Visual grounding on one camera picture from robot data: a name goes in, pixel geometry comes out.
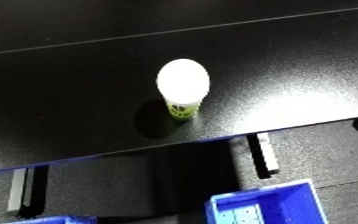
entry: blue bin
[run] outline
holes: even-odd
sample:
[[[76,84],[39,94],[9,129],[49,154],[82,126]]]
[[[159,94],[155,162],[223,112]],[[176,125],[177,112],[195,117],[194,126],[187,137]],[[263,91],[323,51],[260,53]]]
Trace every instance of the blue bin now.
[[[311,180],[215,195],[208,224],[326,224]]]
[[[96,217],[55,216],[49,218],[30,219],[6,224],[96,224]]]

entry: black floor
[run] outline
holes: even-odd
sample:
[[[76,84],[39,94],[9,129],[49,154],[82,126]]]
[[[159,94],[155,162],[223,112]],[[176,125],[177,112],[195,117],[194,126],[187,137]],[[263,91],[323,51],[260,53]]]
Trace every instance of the black floor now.
[[[49,169],[45,211],[95,215],[102,223],[204,223],[213,194],[311,178],[330,223],[358,223],[358,132],[351,122],[271,133],[281,173],[260,180],[250,152],[226,141],[175,146]],[[11,172],[0,173],[0,223]]]

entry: cup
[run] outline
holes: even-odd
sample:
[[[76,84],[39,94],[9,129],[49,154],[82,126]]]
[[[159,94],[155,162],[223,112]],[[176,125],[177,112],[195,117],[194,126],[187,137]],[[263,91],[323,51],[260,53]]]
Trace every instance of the cup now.
[[[192,119],[209,92],[209,76],[205,68],[190,59],[177,59],[161,68],[157,87],[168,111],[179,121]]]

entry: cup lid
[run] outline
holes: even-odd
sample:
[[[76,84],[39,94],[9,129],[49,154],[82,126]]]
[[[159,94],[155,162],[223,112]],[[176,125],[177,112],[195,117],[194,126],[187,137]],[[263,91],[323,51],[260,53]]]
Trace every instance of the cup lid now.
[[[164,98],[177,104],[201,101],[209,91],[205,68],[190,59],[177,59],[166,64],[157,77],[157,87]]]

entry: cup label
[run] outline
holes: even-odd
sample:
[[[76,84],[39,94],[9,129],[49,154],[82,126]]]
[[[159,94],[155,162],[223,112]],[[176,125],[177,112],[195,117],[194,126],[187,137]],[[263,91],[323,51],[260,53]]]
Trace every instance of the cup label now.
[[[178,120],[188,120],[196,115],[199,104],[191,105],[191,106],[179,106],[172,103],[167,102],[168,110],[171,115]]]

